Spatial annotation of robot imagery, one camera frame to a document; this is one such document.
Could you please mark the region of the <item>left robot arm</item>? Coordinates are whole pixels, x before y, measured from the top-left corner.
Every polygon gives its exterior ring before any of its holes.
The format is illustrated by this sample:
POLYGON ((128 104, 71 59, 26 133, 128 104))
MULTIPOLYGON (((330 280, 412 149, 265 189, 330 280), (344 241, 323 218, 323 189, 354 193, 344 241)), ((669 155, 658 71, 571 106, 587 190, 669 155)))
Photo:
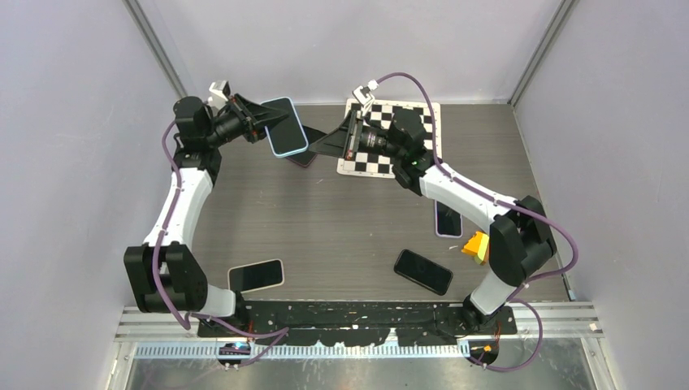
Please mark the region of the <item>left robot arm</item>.
POLYGON ((240 336, 248 329, 249 315, 237 306, 235 292, 209 283, 193 256, 193 236, 221 167, 220 146, 238 137, 260 141, 288 112, 234 94, 221 107, 183 97, 173 113, 162 136, 171 186, 151 232, 141 245, 125 250, 128 280, 140 311, 170 313, 180 323, 187 321, 184 311, 218 317, 222 330, 240 336))

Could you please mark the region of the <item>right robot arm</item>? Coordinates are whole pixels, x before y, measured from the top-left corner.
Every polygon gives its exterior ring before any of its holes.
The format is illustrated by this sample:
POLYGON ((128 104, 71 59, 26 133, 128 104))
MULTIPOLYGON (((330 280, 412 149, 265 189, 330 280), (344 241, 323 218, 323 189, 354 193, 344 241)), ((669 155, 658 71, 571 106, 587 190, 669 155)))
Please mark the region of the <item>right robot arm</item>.
POLYGON ((426 134, 414 110, 398 110, 387 129, 351 110, 309 149, 335 158, 358 152, 387 157, 402 188, 446 205, 487 233, 490 270, 463 303, 466 327, 484 333, 527 278, 557 253, 557 246, 540 201, 488 192, 441 162, 425 146, 426 134))

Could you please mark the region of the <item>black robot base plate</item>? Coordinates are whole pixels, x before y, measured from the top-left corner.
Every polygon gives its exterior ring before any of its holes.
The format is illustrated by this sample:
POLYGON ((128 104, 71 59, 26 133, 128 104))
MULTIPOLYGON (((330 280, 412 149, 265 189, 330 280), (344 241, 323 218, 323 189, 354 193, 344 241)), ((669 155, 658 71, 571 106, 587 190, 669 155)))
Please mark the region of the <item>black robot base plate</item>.
POLYGON ((514 312, 501 308, 487 323, 467 322, 462 306, 432 301, 246 301, 226 323, 244 332, 283 328, 282 345, 346 347, 382 345, 396 336, 404 347, 453 345, 464 336, 512 336, 514 312))

